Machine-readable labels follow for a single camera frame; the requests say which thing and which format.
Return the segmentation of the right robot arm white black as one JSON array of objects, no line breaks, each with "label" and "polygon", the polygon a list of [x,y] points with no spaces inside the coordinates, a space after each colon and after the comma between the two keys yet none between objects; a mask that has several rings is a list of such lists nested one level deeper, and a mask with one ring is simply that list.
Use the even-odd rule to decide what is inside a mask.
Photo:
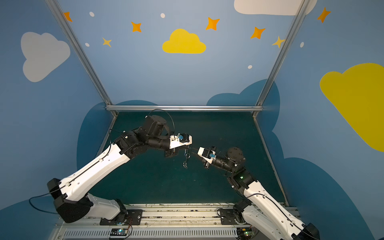
[{"label": "right robot arm white black", "polygon": [[311,223],[305,224],[276,201],[245,168],[246,158],[241,149],[233,147],[225,155],[216,148],[200,147],[197,155],[204,167],[216,167],[230,175],[228,181],[244,199],[234,211],[270,240],[319,240],[320,232]]}]

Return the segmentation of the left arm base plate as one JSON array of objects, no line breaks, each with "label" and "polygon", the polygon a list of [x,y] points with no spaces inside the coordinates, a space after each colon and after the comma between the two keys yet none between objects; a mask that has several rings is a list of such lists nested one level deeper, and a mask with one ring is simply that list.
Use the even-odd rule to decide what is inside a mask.
[{"label": "left arm base plate", "polygon": [[100,226],[138,226],[141,223],[143,210],[128,209],[123,210],[112,220],[102,218],[100,220]]}]

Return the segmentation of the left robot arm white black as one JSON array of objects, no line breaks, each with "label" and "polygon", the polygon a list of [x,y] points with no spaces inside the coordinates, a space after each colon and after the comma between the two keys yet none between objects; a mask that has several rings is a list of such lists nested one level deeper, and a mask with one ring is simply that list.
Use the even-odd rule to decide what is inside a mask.
[{"label": "left robot arm white black", "polygon": [[173,134],[160,116],[147,116],[144,125],[124,132],[91,162],[64,179],[52,179],[47,187],[54,206],[65,223],[83,218],[100,218],[112,225],[127,225],[128,211],[120,200],[107,200],[89,193],[108,174],[149,149],[161,150],[165,157],[186,150],[193,143],[189,134]]}]

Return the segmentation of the metal keyring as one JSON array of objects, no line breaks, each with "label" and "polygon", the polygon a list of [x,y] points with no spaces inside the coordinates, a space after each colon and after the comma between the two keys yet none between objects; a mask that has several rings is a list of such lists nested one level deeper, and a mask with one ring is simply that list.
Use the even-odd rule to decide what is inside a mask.
[{"label": "metal keyring", "polygon": [[187,169],[188,168],[188,161],[189,161],[189,159],[191,157],[191,148],[188,148],[188,149],[185,150],[184,157],[185,157],[185,160],[183,162],[183,167],[185,169]]}]

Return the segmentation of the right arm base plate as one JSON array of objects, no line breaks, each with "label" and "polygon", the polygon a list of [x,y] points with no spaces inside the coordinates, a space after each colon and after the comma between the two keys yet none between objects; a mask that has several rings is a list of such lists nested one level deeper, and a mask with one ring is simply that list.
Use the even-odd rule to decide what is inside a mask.
[{"label": "right arm base plate", "polygon": [[240,214],[233,209],[218,209],[217,214],[222,225],[245,225],[246,222]]}]

